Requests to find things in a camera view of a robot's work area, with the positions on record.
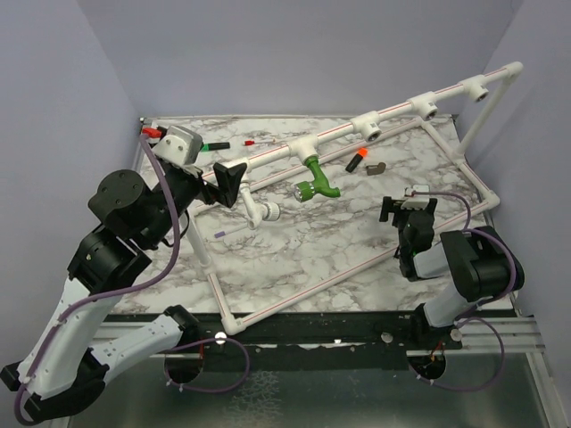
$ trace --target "green faucet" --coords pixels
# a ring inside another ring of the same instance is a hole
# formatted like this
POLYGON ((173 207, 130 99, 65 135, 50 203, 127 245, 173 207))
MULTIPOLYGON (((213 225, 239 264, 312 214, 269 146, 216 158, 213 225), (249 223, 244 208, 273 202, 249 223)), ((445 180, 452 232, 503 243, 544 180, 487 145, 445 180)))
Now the green faucet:
POLYGON ((338 198, 341 196, 341 191, 338 187, 331 188, 329 180, 319 166, 317 156, 310 156, 305 160, 305 166, 313 174, 314 180, 312 182, 302 181, 294 186, 294 196, 299 202, 306 202, 315 196, 315 193, 322 194, 327 198, 338 198))

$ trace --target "lavender wall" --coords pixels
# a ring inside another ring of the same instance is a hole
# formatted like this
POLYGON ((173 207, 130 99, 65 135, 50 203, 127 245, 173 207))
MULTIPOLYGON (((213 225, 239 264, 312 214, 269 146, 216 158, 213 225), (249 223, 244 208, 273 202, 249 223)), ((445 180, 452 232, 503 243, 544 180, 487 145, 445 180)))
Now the lavender wall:
POLYGON ((388 107, 482 71, 521 0, 79 4, 135 106, 164 116, 388 107))
MULTIPOLYGON (((29 352, 62 292, 87 199, 129 167, 137 111, 73 0, 11 1, 0 13, 0 366, 29 352)), ((16 426, 0 387, 0 424, 16 426)))
MULTIPOLYGON (((487 70, 521 61, 524 71, 468 151, 501 197, 493 213, 518 255, 526 284, 519 302, 535 314, 559 394, 571 415, 571 2, 526 0, 487 70)), ((479 108, 459 116, 466 132, 479 108)))

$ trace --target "bolt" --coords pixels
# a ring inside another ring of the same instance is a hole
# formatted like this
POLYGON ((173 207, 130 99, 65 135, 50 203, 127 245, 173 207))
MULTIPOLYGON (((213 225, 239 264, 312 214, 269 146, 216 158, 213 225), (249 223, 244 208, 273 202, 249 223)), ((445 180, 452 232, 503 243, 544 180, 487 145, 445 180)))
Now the bolt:
POLYGON ((384 343, 391 343, 393 341, 393 335, 390 333, 382 333, 381 339, 384 343))
POLYGON ((450 338, 455 342, 460 342, 462 340, 462 332, 458 328, 453 328, 450 331, 450 338))

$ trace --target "white marble table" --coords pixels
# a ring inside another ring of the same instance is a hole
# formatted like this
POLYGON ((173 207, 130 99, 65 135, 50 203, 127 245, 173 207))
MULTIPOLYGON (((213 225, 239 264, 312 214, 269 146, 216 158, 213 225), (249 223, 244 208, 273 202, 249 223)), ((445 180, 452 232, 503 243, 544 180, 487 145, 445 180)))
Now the white marble table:
MULTIPOLYGON (((392 128, 403 120, 382 124, 392 128)), ((278 138, 315 133, 346 122, 337 118, 222 118, 169 119, 158 124, 180 124, 203 136, 204 142, 229 141, 231 150, 204 152, 198 166, 208 169, 214 161, 251 156, 264 152, 272 144, 243 146, 246 139, 278 138)), ((443 137, 454 145, 458 137, 452 119, 441 117, 433 121, 443 137)), ((357 141, 357 136, 341 138, 319 147, 326 154, 357 141)), ((414 128, 396 137, 370 146, 368 157, 352 173, 344 167, 352 157, 344 156, 327 163, 324 171, 332 186, 341 189, 339 199, 317 195, 300 204, 291 186, 311 179, 308 172, 254 193, 258 201, 276 202, 282 216, 275 223, 263 222, 260 229, 240 232, 215 239, 220 230, 243 224, 244 206, 241 202, 231 210, 216 207, 200 214, 197 224, 207 240, 219 280, 234 312, 252 312, 281 300, 307 286, 316 284, 389 249, 397 243, 396 229, 390 223, 379 223, 379 211, 384 196, 401 197, 405 186, 428 183, 433 190, 461 193, 472 205, 477 203, 476 191, 463 175, 447 160, 435 142, 421 128, 414 128), (383 161, 386 172, 368 177, 366 162, 383 161)), ((299 165, 297 159, 280 160, 256 169, 254 180, 299 165)), ((145 159, 141 174, 149 185, 156 183, 152 169, 145 159)), ((436 209, 436 224, 463 210, 454 200, 440 199, 436 209)), ((478 216, 473 226, 482 225, 478 216)), ((166 264, 170 249, 161 246, 150 253, 153 264, 140 280, 156 275, 166 264)), ((449 277, 410 283, 401 276, 398 261, 387 260, 369 270, 333 286, 293 307, 289 311, 359 311, 414 309, 419 303, 435 296, 450 281, 449 277)), ((140 293, 126 296, 115 308, 116 313, 158 313, 167 306, 181 304, 193 312, 218 312, 198 260, 186 239, 173 272, 160 284, 140 293)), ((508 299, 495 302, 491 308, 509 309, 508 299)))

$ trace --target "marker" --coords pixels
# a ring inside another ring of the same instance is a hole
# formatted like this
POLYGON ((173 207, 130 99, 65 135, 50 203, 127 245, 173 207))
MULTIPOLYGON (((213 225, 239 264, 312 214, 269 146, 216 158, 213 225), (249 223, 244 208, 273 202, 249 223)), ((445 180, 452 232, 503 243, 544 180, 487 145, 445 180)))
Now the marker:
POLYGON ((246 140, 244 141, 244 145, 254 145, 254 144, 272 144, 276 142, 276 138, 272 138, 271 140, 265 141, 253 141, 253 140, 246 140))
POLYGON ((363 160, 363 158, 365 156, 367 156, 367 149, 360 149, 357 154, 355 156, 353 156, 353 159, 351 159, 351 162, 349 162, 349 165, 347 165, 347 167, 345 167, 345 171, 347 172, 353 172, 356 168, 357 165, 360 164, 360 162, 363 160))
POLYGON ((229 142, 225 142, 225 143, 208 143, 205 144, 203 146, 203 148, 201 149, 201 152, 211 152, 213 150, 224 150, 224 149, 229 149, 230 148, 230 143, 229 142))

